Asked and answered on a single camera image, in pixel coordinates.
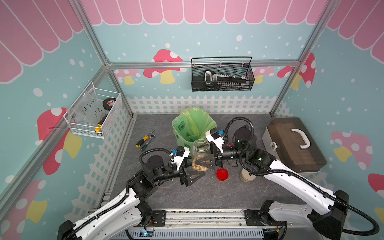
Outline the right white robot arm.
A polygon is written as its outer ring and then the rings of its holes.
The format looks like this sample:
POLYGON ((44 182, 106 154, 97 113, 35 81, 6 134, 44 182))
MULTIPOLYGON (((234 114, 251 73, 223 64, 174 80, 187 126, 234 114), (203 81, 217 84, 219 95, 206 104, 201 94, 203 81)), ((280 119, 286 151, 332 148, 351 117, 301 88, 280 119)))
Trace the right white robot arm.
POLYGON ((296 195, 305 205, 284 205, 265 202, 266 217, 277 222, 294 222, 312 226, 319 234, 339 240, 343 233, 355 236, 372 236, 380 231, 378 223, 368 214, 349 205, 344 191, 325 189, 284 165, 275 156, 257 147, 254 124, 245 117, 235 117, 224 130, 213 128, 203 135, 214 146, 213 154, 197 160, 196 165, 215 170, 224 161, 235 160, 250 175, 264 177, 296 195), (373 227, 368 231, 344 228, 348 211, 352 211, 373 227))

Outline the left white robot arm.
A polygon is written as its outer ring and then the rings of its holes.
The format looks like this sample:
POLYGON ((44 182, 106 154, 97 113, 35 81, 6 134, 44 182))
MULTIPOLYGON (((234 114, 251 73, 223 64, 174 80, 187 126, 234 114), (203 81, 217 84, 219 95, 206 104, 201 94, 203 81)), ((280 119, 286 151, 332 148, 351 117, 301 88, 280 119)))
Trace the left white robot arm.
POLYGON ((154 212, 146 201, 158 186, 172 179, 180 179, 187 187, 205 176, 205 172, 191 169, 190 150, 177 147, 169 151, 154 148, 139 156, 142 168, 127 181, 126 187, 113 200, 92 214, 76 222, 60 225, 59 240, 107 240, 128 226, 146 227, 153 223, 154 212))

